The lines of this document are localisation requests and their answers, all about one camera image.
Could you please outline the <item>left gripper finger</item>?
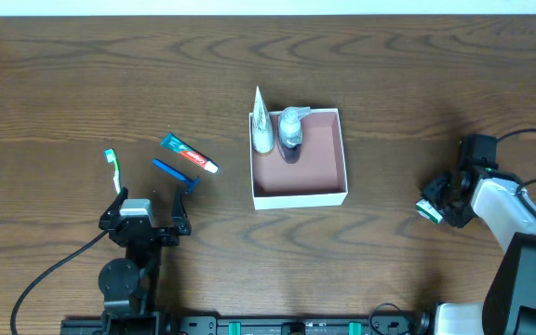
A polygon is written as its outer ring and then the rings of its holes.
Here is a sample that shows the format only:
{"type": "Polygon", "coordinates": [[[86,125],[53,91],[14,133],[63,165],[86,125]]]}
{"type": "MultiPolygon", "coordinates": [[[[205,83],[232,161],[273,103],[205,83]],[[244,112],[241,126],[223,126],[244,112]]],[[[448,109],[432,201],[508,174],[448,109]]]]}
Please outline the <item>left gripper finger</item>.
{"type": "Polygon", "coordinates": [[[187,227],[188,216],[182,202],[182,191],[177,187],[173,196],[171,219],[175,227],[187,227]]]}
{"type": "Polygon", "coordinates": [[[127,199],[128,189],[122,187],[112,204],[100,216],[100,223],[117,223],[120,219],[120,208],[127,199]]]}

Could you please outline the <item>green soap bar package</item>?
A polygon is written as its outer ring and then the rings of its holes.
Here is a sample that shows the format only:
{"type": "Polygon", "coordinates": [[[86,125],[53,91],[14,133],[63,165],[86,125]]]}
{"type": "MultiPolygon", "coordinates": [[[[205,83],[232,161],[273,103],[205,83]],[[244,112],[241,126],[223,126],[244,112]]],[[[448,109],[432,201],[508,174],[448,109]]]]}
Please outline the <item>green soap bar package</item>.
{"type": "Polygon", "coordinates": [[[415,208],[424,218],[439,224],[444,220],[444,216],[428,200],[422,198],[415,204],[415,208]]]}

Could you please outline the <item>white Pantene tube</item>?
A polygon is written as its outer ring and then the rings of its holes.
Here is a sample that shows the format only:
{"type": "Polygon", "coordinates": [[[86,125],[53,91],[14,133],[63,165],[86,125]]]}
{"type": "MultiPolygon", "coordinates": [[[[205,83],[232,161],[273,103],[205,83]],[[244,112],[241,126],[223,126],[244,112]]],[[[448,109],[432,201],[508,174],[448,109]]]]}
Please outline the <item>white Pantene tube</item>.
{"type": "Polygon", "coordinates": [[[252,145],[258,154],[269,154],[274,149],[275,136],[271,117],[256,87],[252,112],[252,145]]]}

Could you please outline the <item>blue pump soap bottle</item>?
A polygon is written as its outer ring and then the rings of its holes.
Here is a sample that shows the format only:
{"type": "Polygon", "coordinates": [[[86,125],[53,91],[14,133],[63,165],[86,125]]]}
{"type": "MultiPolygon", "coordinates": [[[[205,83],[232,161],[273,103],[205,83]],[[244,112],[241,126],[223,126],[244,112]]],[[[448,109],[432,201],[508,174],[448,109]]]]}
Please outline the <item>blue pump soap bottle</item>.
{"type": "Polygon", "coordinates": [[[297,163],[303,143],[302,119],[310,107],[288,107],[278,117],[278,149],[286,163],[297,163]]]}

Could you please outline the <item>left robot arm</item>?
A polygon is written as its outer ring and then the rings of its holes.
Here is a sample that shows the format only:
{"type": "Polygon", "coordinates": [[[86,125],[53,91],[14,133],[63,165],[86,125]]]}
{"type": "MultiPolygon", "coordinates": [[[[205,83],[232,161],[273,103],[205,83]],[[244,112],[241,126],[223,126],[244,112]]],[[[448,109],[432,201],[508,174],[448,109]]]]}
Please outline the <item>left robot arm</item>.
{"type": "Polygon", "coordinates": [[[154,226],[152,202],[129,199],[122,188],[100,216],[99,228],[126,254],[108,262],[100,271],[98,284],[108,316],[146,315],[154,307],[161,251],[176,247],[192,227],[177,189],[171,208],[171,224],[154,226]]]}

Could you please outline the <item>green white toothbrush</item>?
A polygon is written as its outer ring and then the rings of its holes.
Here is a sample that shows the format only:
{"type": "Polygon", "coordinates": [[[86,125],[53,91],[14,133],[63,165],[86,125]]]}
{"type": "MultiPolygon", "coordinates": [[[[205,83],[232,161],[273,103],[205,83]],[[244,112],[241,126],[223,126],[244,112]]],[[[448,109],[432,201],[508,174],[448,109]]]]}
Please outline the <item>green white toothbrush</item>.
{"type": "Polygon", "coordinates": [[[121,192],[121,173],[116,152],[114,149],[106,149],[104,154],[107,162],[114,166],[113,183],[115,191],[119,194],[121,192]]]}

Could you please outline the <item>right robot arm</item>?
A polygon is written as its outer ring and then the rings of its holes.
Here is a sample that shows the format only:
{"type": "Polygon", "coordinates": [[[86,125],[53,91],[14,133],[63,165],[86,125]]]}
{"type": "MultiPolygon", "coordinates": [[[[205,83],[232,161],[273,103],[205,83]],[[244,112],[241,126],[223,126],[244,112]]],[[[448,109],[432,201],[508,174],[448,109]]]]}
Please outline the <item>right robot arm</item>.
{"type": "Polygon", "coordinates": [[[536,206],[519,179],[490,168],[443,173],[416,205],[425,218],[463,227],[473,218],[504,253],[484,301],[439,304],[434,334],[536,334],[536,206]]]}

